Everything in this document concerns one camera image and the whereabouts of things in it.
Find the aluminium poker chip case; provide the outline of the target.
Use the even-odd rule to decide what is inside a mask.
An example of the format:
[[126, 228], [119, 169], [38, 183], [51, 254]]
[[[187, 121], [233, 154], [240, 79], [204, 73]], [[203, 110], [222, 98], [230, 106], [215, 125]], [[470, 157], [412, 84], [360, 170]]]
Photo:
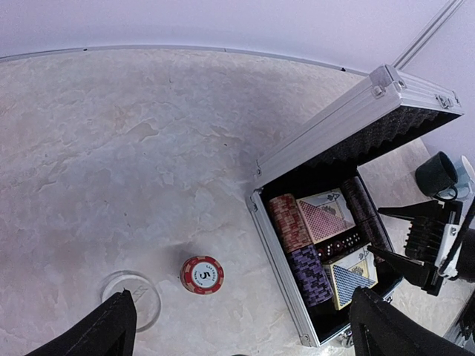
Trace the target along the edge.
[[463, 114], [452, 91], [382, 65], [257, 161], [249, 210], [301, 343], [350, 335], [357, 288], [389, 300], [402, 281], [437, 295], [462, 203], [391, 157]]

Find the blue playing card deck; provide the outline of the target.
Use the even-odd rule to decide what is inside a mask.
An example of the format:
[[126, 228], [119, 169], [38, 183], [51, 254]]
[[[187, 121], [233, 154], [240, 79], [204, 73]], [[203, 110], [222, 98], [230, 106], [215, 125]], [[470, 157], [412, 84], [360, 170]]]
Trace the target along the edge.
[[374, 254], [368, 250], [370, 246], [364, 245], [339, 260], [323, 264], [336, 310], [350, 305], [353, 292], [358, 287], [371, 289], [379, 282]]

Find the red playing card deck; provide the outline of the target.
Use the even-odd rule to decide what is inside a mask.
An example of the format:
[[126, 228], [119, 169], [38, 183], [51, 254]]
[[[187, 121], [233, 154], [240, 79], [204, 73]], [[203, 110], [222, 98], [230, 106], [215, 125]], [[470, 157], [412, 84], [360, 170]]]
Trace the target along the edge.
[[338, 188], [296, 200], [313, 244], [356, 226], [347, 201]]

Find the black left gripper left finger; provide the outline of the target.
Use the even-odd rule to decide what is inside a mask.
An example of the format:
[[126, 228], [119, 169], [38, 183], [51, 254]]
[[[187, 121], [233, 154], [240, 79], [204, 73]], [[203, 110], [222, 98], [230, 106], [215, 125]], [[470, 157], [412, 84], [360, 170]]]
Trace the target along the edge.
[[128, 290], [117, 292], [65, 333], [31, 355], [132, 355], [137, 310]]

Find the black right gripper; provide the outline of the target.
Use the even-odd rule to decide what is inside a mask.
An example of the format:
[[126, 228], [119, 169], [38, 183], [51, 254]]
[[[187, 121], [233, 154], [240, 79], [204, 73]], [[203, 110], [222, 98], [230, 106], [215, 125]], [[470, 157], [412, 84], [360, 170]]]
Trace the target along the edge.
[[[439, 294], [444, 280], [462, 279], [472, 283], [474, 281], [474, 230], [472, 228], [463, 230], [462, 227], [464, 223], [470, 223], [474, 218], [469, 215], [462, 216], [462, 208], [463, 203], [457, 200], [450, 202], [431, 200], [401, 207], [378, 208], [378, 212], [382, 215], [411, 221], [410, 232], [404, 247], [407, 257], [371, 245], [367, 249], [387, 262], [410, 284], [418, 286], [433, 296]], [[456, 250], [460, 248], [456, 264], [458, 276], [455, 278], [440, 277], [438, 268], [434, 264], [446, 224], [461, 225], [448, 260], [442, 266], [447, 267]]]

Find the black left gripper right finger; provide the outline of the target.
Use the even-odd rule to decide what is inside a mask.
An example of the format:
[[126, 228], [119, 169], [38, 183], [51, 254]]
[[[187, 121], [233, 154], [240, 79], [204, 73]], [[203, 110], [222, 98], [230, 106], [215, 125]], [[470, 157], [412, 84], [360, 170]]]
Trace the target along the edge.
[[472, 354], [415, 323], [367, 288], [357, 288], [353, 293], [350, 328], [356, 355]]

